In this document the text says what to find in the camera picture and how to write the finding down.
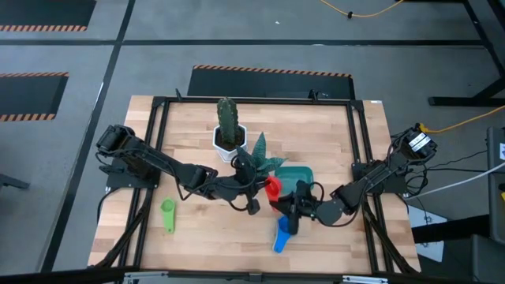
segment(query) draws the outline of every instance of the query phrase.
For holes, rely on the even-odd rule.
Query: black table leg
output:
[[[27,189],[30,184],[24,181],[20,181],[16,178],[6,176],[4,174],[0,174],[0,188],[2,186],[13,186],[19,189]]]
[[[489,215],[412,228],[416,244],[468,238],[473,234],[489,237]]]
[[[505,77],[501,77],[487,88],[473,97],[430,97],[430,106],[439,107],[501,107],[505,105],[505,99],[493,99],[492,97],[505,89]]]

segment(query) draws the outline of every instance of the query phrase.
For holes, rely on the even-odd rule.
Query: concrete floor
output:
[[[101,0],[84,33],[0,32],[0,39],[115,39],[127,0]],[[332,1],[355,13],[373,13],[388,1]],[[504,62],[504,32],[484,1],[473,8]],[[459,4],[403,3],[369,19],[344,16],[307,0],[143,0],[137,1],[127,39],[478,39]],[[0,172],[32,183],[28,191],[0,192],[0,274],[33,272],[63,197],[72,165],[99,92],[112,47],[0,46],[0,73],[70,72],[54,121],[0,124]],[[304,69],[353,75],[357,99],[380,99],[391,133],[423,122],[438,129],[482,114],[486,108],[430,107],[433,95],[471,96],[498,78],[481,47],[315,47],[315,46],[157,46],[123,47],[93,141],[122,123],[131,95],[187,92],[195,64]],[[481,151],[485,130],[503,127],[505,113],[434,138],[436,164]],[[96,227],[96,206],[107,176],[91,151],[54,265],[56,270],[86,266]],[[486,168],[480,155],[457,167]],[[472,176],[431,172],[427,190]],[[485,179],[428,195],[428,211],[449,219],[488,213]]]

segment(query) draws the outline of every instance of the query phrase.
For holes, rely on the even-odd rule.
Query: black floor mat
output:
[[[215,65],[193,67],[188,95],[307,99],[310,90],[323,92],[321,99],[355,99],[349,74]]]
[[[0,32],[83,32],[96,0],[0,0]]]
[[[0,74],[0,121],[52,120],[58,112],[69,74]]]

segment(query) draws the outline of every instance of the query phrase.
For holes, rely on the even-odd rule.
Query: yellow cable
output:
[[[420,129],[422,132],[424,133],[442,133],[442,132],[446,132],[447,130],[451,130],[451,129],[455,129],[456,127],[458,126],[461,126],[461,125],[464,125],[464,124],[467,124],[468,122],[472,122],[472,121],[476,121],[477,119],[479,118],[485,118],[487,117],[488,115],[491,115],[491,114],[494,114],[495,112],[498,112],[502,109],[505,109],[505,106],[500,106],[499,108],[497,109],[494,109],[494,110],[491,110],[489,111],[487,114],[481,114],[479,116],[476,116],[475,118],[471,118],[471,119],[468,119],[468,120],[465,120],[463,122],[459,122],[458,124],[455,124],[453,126],[449,126],[449,127],[446,127],[444,129],[441,129],[441,130],[430,130],[428,129],[425,125],[423,125],[421,123],[421,126],[420,126]]]
[[[324,0],[320,0],[320,1],[321,1],[322,3],[324,3],[324,4],[328,5],[328,6],[330,6],[330,7],[331,7],[331,8],[333,8],[335,11],[337,11],[337,12],[339,12],[339,13],[341,13],[341,14],[344,14],[344,15],[346,15],[346,16],[349,14],[349,13],[346,13],[346,12],[344,12],[344,11],[340,10],[339,8],[337,8],[337,7],[333,6],[332,4],[330,4],[330,3],[328,3],[328,2],[326,2],[326,1],[324,1]],[[373,14],[370,14],[370,15],[357,15],[357,14],[353,13],[353,14],[352,14],[352,17],[374,17],[374,16],[380,15],[381,13],[384,13],[384,12],[388,11],[389,9],[391,9],[391,8],[395,7],[396,5],[400,4],[400,3],[401,3],[401,2],[403,2],[403,1],[404,1],[404,0],[400,0],[400,1],[396,2],[395,4],[393,4],[393,5],[389,6],[389,7],[387,7],[386,9],[384,9],[384,10],[382,10],[382,11],[380,11],[380,12],[377,12],[377,13],[373,13]]]

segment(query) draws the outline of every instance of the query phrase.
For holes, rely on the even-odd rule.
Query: white pot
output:
[[[238,125],[244,130],[244,143],[240,146],[242,149],[247,151],[247,128],[243,125]],[[231,162],[231,159],[237,155],[237,150],[233,151],[227,151],[226,149],[221,148],[220,146],[215,144],[215,134],[217,133],[219,129],[219,125],[214,128],[213,132],[213,137],[212,137],[212,145],[214,146],[215,150],[218,151],[219,156],[221,159],[223,159],[223,162]]]

